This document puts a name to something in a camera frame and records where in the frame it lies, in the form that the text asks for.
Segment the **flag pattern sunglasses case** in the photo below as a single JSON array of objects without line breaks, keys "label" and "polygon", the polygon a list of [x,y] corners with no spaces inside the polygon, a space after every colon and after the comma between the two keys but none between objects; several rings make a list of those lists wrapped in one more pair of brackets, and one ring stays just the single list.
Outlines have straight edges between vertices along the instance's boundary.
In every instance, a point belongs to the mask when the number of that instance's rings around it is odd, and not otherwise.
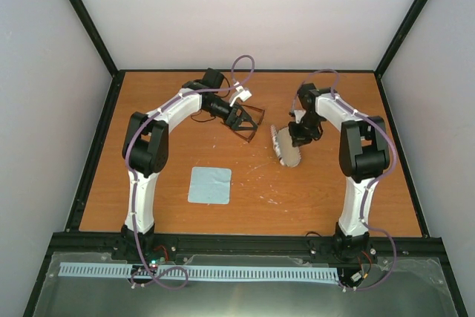
[{"label": "flag pattern sunglasses case", "polygon": [[296,167],[301,161],[301,153],[298,147],[292,145],[289,128],[277,129],[274,125],[271,125],[270,132],[273,150],[279,163],[290,168]]}]

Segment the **light blue cleaning cloth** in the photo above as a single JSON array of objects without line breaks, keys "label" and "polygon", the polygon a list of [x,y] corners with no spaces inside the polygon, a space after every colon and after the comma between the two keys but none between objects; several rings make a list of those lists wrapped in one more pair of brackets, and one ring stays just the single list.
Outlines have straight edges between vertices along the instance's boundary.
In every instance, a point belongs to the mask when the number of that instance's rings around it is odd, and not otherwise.
[{"label": "light blue cleaning cloth", "polygon": [[227,205],[231,197],[232,170],[195,166],[191,170],[189,203]]}]

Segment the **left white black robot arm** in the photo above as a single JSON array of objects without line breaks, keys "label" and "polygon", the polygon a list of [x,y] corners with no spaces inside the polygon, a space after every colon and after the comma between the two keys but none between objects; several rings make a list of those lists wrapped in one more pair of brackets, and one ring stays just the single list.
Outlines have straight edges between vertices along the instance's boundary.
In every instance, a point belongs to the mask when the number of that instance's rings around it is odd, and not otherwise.
[{"label": "left white black robot arm", "polygon": [[130,193],[121,236],[129,241],[128,250],[138,259],[149,258],[154,251],[154,195],[159,174],[168,161],[170,133],[192,114],[205,111],[250,141],[262,121],[254,121],[243,104],[252,96],[251,91],[236,80],[222,88],[224,79],[221,72],[209,68],[202,79],[188,81],[160,107],[130,117],[122,148]]}]

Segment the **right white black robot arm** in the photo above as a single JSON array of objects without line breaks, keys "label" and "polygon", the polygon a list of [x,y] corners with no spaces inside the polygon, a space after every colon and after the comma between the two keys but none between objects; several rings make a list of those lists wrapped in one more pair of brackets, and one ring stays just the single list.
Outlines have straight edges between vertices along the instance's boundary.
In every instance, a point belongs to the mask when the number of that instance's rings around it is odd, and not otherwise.
[{"label": "right white black robot arm", "polygon": [[373,193],[381,176],[393,169],[390,153],[395,147],[382,117],[368,116],[348,105],[332,88],[301,85],[296,94],[301,110],[291,110],[289,122],[292,148],[310,144],[323,136],[323,122],[340,134],[338,162],[346,177],[344,207],[333,235],[337,259],[348,261],[369,244],[369,212]]}]

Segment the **left green controller board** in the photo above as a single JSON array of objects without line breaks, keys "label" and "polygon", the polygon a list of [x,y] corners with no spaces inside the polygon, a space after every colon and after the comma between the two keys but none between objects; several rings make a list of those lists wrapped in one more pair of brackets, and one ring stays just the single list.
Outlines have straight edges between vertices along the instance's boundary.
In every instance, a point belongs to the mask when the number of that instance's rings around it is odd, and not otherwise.
[{"label": "left green controller board", "polygon": [[163,265],[166,262],[167,259],[165,257],[154,258],[148,262],[148,267],[151,269],[156,269],[158,266]]}]

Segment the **right black frame post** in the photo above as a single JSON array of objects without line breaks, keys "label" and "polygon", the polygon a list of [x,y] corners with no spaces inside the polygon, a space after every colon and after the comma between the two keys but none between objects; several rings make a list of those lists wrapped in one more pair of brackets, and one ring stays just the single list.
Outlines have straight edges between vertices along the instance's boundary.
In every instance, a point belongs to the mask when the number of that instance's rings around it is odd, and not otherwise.
[{"label": "right black frame post", "polygon": [[398,53],[405,38],[416,23],[416,20],[422,13],[422,10],[424,9],[428,1],[429,0],[413,0],[413,2],[411,3],[411,6],[406,12],[401,24],[399,25],[396,33],[390,41],[390,44],[384,52],[383,57],[381,58],[376,69],[374,70],[374,74],[377,79],[381,79],[386,70],[389,68],[390,63],[393,61],[394,57]]}]

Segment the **black frame post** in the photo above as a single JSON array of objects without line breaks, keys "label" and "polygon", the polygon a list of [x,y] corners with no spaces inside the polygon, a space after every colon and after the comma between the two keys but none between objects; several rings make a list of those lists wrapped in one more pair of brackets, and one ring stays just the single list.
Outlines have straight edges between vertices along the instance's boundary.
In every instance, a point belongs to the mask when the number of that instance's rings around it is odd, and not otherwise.
[{"label": "black frame post", "polygon": [[91,40],[94,48],[96,49],[102,63],[106,67],[107,71],[114,78],[119,70],[115,65],[102,37],[99,34],[99,31],[94,24],[93,19],[91,18],[90,13],[88,12],[87,7],[84,4],[83,0],[68,0],[78,17],[79,21],[81,22],[83,28],[85,29],[89,39]]},{"label": "black frame post", "polygon": [[413,0],[413,2],[411,3],[411,6],[406,12],[401,24],[399,25],[396,33],[390,41],[390,44],[384,52],[383,57],[381,58],[376,69],[374,70],[374,74],[377,79],[381,79],[386,70],[389,68],[390,63],[393,61],[394,57],[398,53],[405,38],[416,23],[416,20],[422,13],[422,10],[424,9],[428,1],[429,0]]}]

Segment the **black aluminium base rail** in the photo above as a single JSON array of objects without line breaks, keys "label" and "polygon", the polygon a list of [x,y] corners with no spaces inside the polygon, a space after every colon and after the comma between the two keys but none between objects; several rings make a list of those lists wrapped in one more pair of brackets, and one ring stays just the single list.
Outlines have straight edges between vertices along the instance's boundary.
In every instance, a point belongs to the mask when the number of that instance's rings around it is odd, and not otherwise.
[{"label": "black aluminium base rail", "polygon": [[[193,255],[271,255],[301,258],[304,261],[344,263],[361,253],[350,250],[338,254],[331,237],[258,235],[174,235],[155,234],[141,243],[145,257],[168,253],[170,261]],[[109,252],[116,260],[136,261],[138,252],[132,238],[119,233],[60,232],[53,234],[47,254],[55,252]]]}]

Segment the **left black frame post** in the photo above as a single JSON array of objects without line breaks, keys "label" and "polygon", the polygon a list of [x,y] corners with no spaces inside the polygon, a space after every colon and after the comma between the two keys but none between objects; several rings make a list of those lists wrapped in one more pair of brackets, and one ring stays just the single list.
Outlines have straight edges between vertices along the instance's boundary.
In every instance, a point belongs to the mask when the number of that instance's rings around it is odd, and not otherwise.
[{"label": "left black frame post", "polygon": [[96,49],[102,63],[106,67],[107,71],[114,78],[119,70],[115,65],[102,37],[99,34],[99,31],[94,24],[93,19],[91,18],[90,13],[88,12],[87,7],[84,4],[83,0],[68,0],[78,17],[79,21],[81,22],[83,28],[85,29],[89,39],[91,40],[94,48]]}]

